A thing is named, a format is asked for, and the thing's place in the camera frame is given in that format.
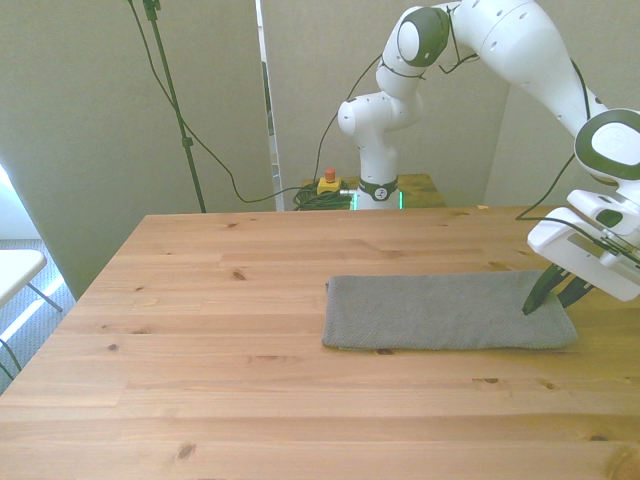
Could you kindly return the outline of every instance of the gray towel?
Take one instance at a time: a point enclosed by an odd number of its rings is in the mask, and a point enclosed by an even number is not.
[[[541,273],[332,277],[322,342],[365,350],[562,347],[578,335],[555,295],[522,313]]]

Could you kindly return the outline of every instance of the cable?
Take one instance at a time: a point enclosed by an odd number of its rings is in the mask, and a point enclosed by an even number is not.
[[[580,79],[580,84],[582,85],[582,92],[584,94],[585,109],[586,109],[587,121],[588,121],[588,120],[591,119],[591,109],[589,108],[589,96],[588,96],[588,93],[587,93],[587,86],[586,86],[586,83],[584,81],[584,78],[582,77],[582,73],[580,72],[580,69],[578,68],[578,65],[576,65],[576,63],[573,60],[571,60],[571,63],[573,64],[573,68],[575,69],[576,73],[578,74],[578,78]],[[590,235],[587,232],[585,232],[582,228],[580,228],[577,225],[574,225],[574,224],[572,224],[570,222],[567,222],[566,220],[561,220],[559,218],[550,218],[550,217],[525,217],[525,215],[527,213],[531,212],[534,208],[538,207],[549,196],[549,194],[551,194],[551,192],[553,191],[553,189],[557,185],[558,181],[560,180],[560,178],[562,177],[562,175],[564,174],[566,169],[569,167],[569,165],[571,164],[571,162],[575,158],[576,158],[576,155],[574,153],[573,155],[571,155],[571,157],[569,158],[567,163],[565,163],[565,165],[562,167],[562,169],[560,170],[560,173],[558,173],[558,175],[556,176],[555,180],[551,184],[551,187],[549,187],[549,189],[542,196],[542,198],[540,200],[538,200],[536,203],[534,203],[531,207],[526,209],[524,212],[522,212],[520,215],[518,215],[516,217],[516,220],[532,220],[532,221],[538,221],[538,222],[540,222],[540,221],[548,221],[548,222],[555,222],[555,223],[560,223],[560,224],[563,224],[563,225],[567,225],[567,226],[573,228],[574,230],[576,230],[577,232],[579,232],[580,234],[584,235],[587,239],[591,240],[591,242],[593,242],[595,245],[597,245],[598,247],[602,248],[603,250],[608,251],[608,252],[613,252],[613,253],[616,253],[616,254],[621,253],[625,257],[627,257],[627,258],[631,259],[632,261],[634,261],[635,263],[638,263],[638,259],[636,259],[630,253],[624,251],[624,249],[621,249],[617,245],[612,245],[610,243],[605,243],[601,239],[596,239],[592,235]]]
[[[144,33],[144,30],[142,28],[142,24],[140,23],[140,18],[138,17],[138,12],[136,11],[136,9],[135,9],[135,7],[133,5],[133,0],[127,0],[127,2],[129,3],[129,6],[131,7],[131,11],[133,12],[133,16],[135,17],[136,24],[138,25],[138,30],[140,31],[140,35],[142,37],[142,42],[144,43],[144,48],[145,48],[145,51],[147,53],[147,59],[149,60],[149,65],[151,66],[151,72],[153,73],[153,76],[155,77],[156,82],[158,83],[158,85],[162,89],[162,93],[164,93],[164,96],[167,98],[167,101],[169,102],[169,104],[171,105],[173,110],[176,112],[176,115],[178,115],[178,117],[180,118],[180,120],[184,124],[184,127],[187,129],[187,131],[191,135],[193,135],[193,138],[196,140],[196,142],[198,142],[198,144],[202,148],[204,148],[206,150],[206,152],[209,153],[209,155],[211,155],[216,160],[216,162],[218,162],[218,164],[227,172],[227,174],[229,175],[229,178],[231,179],[231,185],[233,186],[233,191],[234,191],[235,195],[238,197],[238,199],[240,199],[240,201],[242,201],[244,203],[257,203],[257,202],[263,202],[263,201],[268,200],[270,198],[276,197],[276,196],[280,195],[281,193],[284,193],[284,192],[287,192],[287,191],[290,191],[290,190],[300,190],[301,187],[285,188],[284,190],[281,190],[281,191],[279,191],[277,193],[274,193],[273,195],[268,195],[268,196],[266,196],[264,198],[259,198],[259,199],[256,199],[256,200],[246,200],[242,195],[240,195],[240,192],[238,192],[238,188],[236,186],[235,177],[233,176],[233,173],[231,172],[231,170],[229,170],[229,168],[222,162],[222,160],[220,160],[218,158],[218,156],[215,153],[213,153],[211,151],[211,149],[209,147],[207,147],[204,144],[204,142],[202,142],[202,140],[200,140],[200,138],[189,127],[187,122],[185,122],[184,118],[182,117],[182,114],[180,113],[180,111],[178,110],[176,105],[174,105],[173,101],[171,100],[171,97],[169,96],[169,93],[167,92],[167,89],[165,88],[164,84],[162,83],[162,80],[160,80],[160,77],[158,76],[158,73],[156,72],[155,66],[153,64],[153,58],[151,57],[151,51],[149,49],[149,44],[147,43],[147,37],[146,37],[146,35]]]
[[[16,358],[15,354],[13,353],[13,350],[11,350],[11,347],[9,346],[9,344],[7,342],[5,342],[4,340],[2,340],[1,338],[0,338],[0,344],[2,344],[2,346],[7,349],[7,352],[9,353],[9,356],[11,357],[11,360],[13,360],[13,363],[15,364],[16,368],[18,369],[18,371],[21,372],[22,371],[22,367],[20,366],[20,362],[18,362],[18,359]]]
[[[367,69],[364,72],[362,72],[362,75],[360,75],[358,80],[356,80],[356,83],[353,85],[353,88],[349,92],[349,95],[347,95],[346,100],[349,100],[351,98],[351,95],[353,95],[353,92],[355,92],[357,86],[360,84],[360,81],[362,81],[364,76],[369,72],[369,70],[371,70],[371,67],[373,67],[376,64],[376,62],[378,62],[381,58],[382,58],[382,54],[378,55],[375,58],[375,60],[371,62],[371,64],[367,67]],[[322,138],[320,139],[320,145],[318,146],[318,157],[316,159],[316,170],[313,174],[313,182],[315,182],[318,179],[318,167],[320,166],[320,152],[322,151],[322,144],[324,143],[324,139],[327,136],[327,133],[329,133],[329,129],[331,128],[331,125],[333,125],[333,122],[336,121],[336,118],[338,118],[338,112],[336,112],[336,114],[333,116],[333,118],[329,122],[329,125],[327,125],[327,129],[324,131]]]
[[[2,363],[0,363],[0,370],[2,370],[7,377],[9,377],[9,380],[11,380],[11,381],[15,380],[13,378],[13,375],[11,375],[11,373],[9,373],[9,370],[7,370],[7,368],[4,365],[2,365]]]
[[[458,40],[456,40],[456,32],[453,29],[453,20],[451,19],[451,14],[455,11],[455,9],[458,7],[455,7],[453,10],[450,9],[447,6],[447,15],[449,17],[449,26],[451,27],[451,38],[453,38],[453,46],[456,49],[456,57],[458,57],[458,63],[456,63],[453,68],[451,68],[450,70],[445,70],[444,68],[442,68],[442,65],[438,65],[438,67],[440,68],[440,70],[442,70],[442,72],[445,75],[449,75],[451,72],[453,72],[456,68],[458,68],[460,65],[462,65],[463,63],[466,63],[468,60],[471,60],[473,58],[480,58],[478,56],[477,53],[472,53],[471,55],[468,55],[466,57],[464,57],[463,59],[460,59],[460,51],[458,50]]]
[[[293,203],[296,205],[294,210],[338,210],[351,204],[350,195],[341,195],[339,191],[324,192],[318,195],[317,188],[317,181],[302,187],[293,199]],[[340,188],[346,190],[349,185],[347,182],[341,182]]]

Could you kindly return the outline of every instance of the floor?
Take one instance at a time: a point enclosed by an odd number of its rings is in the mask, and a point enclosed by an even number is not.
[[[0,250],[8,249],[33,249],[40,250],[45,254],[47,265],[31,281],[36,288],[47,293],[47,289],[55,288],[55,285],[61,281],[60,272],[42,240],[0,240]],[[28,287],[23,288],[9,303],[0,308],[0,338],[9,344],[22,367],[35,355],[67,312],[75,305],[75,300],[64,282],[49,296],[63,308],[62,313],[41,300]],[[22,321],[24,324],[15,331],[11,338],[7,339],[10,332]],[[0,362],[12,375],[15,376],[18,373],[4,347],[0,348]],[[0,371],[0,394],[7,389],[10,383],[11,380]]]

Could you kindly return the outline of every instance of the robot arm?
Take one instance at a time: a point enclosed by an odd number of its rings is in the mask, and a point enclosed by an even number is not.
[[[640,114],[609,110],[589,91],[553,22],[533,0],[462,0],[403,14],[378,66],[382,91],[343,104],[339,113],[341,128],[360,147],[360,205],[395,208],[390,195],[376,200],[370,194],[397,178],[397,155],[384,145],[383,134],[418,120],[420,76],[436,62],[450,63],[454,49],[458,60],[477,53],[496,74],[540,101],[576,138],[581,165],[618,185],[611,196],[572,192],[569,202],[581,216],[556,209],[532,230],[529,245],[553,265],[527,299],[525,313],[568,273],[579,278],[561,294],[565,306],[592,286],[620,300],[635,298],[640,294]],[[411,114],[403,118],[405,112]]]

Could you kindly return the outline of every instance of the wooden tabletop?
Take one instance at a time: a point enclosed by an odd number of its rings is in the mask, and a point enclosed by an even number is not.
[[[520,210],[145,218],[0,397],[0,478],[640,478],[638,300],[560,350],[321,344],[332,275],[545,268]]]

